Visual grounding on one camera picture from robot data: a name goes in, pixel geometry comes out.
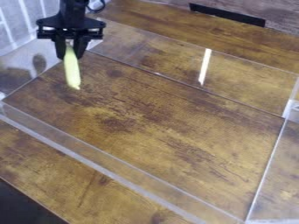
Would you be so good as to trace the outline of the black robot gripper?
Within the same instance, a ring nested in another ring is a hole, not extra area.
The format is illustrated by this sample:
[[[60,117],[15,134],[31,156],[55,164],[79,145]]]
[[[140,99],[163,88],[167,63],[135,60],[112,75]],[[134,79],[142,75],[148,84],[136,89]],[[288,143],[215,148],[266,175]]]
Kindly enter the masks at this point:
[[[107,27],[104,22],[87,17],[87,11],[100,13],[107,4],[104,0],[100,0],[100,7],[92,9],[90,0],[60,0],[59,6],[59,12],[54,16],[36,20],[36,36],[39,39],[54,39],[56,55],[60,60],[66,55],[66,39],[75,39],[74,52],[80,59],[90,41],[103,39],[103,30]]]

